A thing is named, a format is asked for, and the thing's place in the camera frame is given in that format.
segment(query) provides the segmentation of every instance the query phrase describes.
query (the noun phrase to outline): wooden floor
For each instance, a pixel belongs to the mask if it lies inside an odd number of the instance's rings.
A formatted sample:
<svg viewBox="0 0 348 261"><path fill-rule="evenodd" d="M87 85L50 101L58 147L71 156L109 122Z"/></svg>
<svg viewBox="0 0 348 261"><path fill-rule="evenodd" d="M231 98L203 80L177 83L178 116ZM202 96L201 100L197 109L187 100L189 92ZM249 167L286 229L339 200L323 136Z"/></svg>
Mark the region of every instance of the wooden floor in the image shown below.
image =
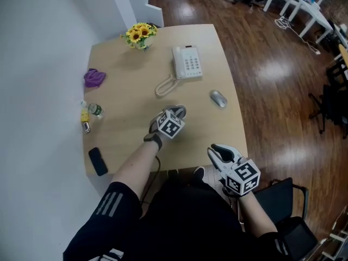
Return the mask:
<svg viewBox="0 0 348 261"><path fill-rule="evenodd" d="M229 0L150 4L162 8L165 26L214 24L237 90L249 157L262 170L261 186L287 177L306 186L306 222L318 239L327 237L348 203L348 140L330 122L319 134L319 120L308 118L315 110L308 93L322 93L333 57L320 46L322 54L315 55L292 31L276 27L281 5L272 4L264 13ZM304 28L305 17L294 19L297 32ZM313 31L315 27L305 39L314 39ZM206 180L221 189L214 169L208 169ZM299 214L302 200L295 193L294 214Z"/></svg>

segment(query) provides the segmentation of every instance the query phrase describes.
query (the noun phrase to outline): purple cloth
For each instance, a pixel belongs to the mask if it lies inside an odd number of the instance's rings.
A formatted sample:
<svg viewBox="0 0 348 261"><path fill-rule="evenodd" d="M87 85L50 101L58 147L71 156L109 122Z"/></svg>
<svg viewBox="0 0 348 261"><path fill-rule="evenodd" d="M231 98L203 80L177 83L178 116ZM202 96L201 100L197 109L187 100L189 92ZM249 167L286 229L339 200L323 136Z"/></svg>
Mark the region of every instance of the purple cloth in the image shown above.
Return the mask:
<svg viewBox="0 0 348 261"><path fill-rule="evenodd" d="M100 86L107 74L105 72L99 72L97 69L89 69L84 75L85 86L87 88Z"/></svg>

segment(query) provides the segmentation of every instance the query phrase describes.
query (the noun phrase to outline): white telephone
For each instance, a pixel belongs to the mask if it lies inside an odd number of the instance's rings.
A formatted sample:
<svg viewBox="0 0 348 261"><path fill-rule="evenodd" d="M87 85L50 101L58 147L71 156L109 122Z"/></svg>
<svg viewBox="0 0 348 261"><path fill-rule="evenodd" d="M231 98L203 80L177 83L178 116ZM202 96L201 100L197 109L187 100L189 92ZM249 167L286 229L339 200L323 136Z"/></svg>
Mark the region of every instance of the white telephone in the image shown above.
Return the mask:
<svg viewBox="0 0 348 261"><path fill-rule="evenodd" d="M158 98L169 94L182 79L202 77L201 62L198 57L197 47L173 47L172 52L174 57L175 77L170 74L168 79L158 84L154 91ZM160 93L159 89L167 85L169 82L173 82L173 84L167 90Z"/></svg>

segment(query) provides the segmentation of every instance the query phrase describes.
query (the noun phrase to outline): computer mouse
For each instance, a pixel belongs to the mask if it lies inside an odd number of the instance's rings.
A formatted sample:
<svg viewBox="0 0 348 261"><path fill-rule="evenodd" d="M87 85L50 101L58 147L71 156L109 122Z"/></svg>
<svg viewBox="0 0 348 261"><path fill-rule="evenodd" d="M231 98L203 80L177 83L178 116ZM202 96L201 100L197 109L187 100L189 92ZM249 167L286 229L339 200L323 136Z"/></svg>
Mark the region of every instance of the computer mouse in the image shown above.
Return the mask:
<svg viewBox="0 0 348 261"><path fill-rule="evenodd" d="M227 99L219 91L210 91L210 97L219 107L223 108L227 105Z"/></svg>

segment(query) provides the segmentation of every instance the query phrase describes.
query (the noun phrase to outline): black sleeve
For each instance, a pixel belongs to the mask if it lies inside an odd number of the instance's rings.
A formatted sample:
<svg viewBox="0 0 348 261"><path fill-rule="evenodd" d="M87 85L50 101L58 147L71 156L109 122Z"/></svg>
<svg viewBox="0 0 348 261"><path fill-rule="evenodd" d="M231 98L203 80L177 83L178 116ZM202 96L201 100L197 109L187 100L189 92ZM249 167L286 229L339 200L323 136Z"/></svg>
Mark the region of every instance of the black sleeve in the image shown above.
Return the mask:
<svg viewBox="0 0 348 261"><path fill-rule="evenodd" d="M291 260L283 239L277 232L263 234L257 239L258 247L267 260Z"/></svg>
<svg viewBox="0 0 348 261"><path fill-rule="evenodd" d="M91 218L69 243L63 260L90 260L110 251L141 214L137 195L123 183L111 183Z"/></svg>

